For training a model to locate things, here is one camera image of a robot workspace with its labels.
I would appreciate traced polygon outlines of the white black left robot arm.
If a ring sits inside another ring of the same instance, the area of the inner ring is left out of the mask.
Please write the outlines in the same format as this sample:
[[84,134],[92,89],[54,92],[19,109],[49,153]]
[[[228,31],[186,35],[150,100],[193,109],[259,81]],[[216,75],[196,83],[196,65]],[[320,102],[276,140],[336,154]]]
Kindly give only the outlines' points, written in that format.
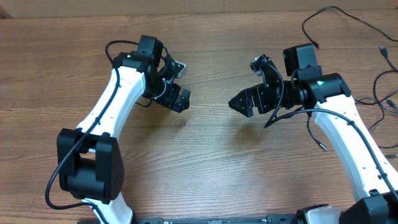
[[187,66],[175,61],[156,37],[142,35],[136,50],[109,56],[111,78],[89,115],[57,137],[58,166],[45,189],[54,210],[88,206],[96,223],[135,223],[121,189],[124,165],[118,140],[140,97],[177,113],[190,106],[190,92],[174,81]]

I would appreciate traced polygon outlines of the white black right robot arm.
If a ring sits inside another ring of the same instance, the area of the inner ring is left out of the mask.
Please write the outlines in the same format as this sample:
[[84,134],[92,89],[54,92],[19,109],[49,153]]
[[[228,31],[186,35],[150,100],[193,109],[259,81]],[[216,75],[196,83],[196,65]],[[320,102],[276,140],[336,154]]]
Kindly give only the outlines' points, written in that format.
[[250,118],[254,110],[270,113],[270,124],[305,113],[325,133],[347,176],[355,202],[349,208],[327,204],[301,208],[292,215],[268,215],[266,223],[396,223],[397,171],[382,154],[362,122],[349,89],[338,73],[323,74],[311,44],[283,51],[284,80],[266,55],[250,67],[262,83],[240,91],[229,107]]

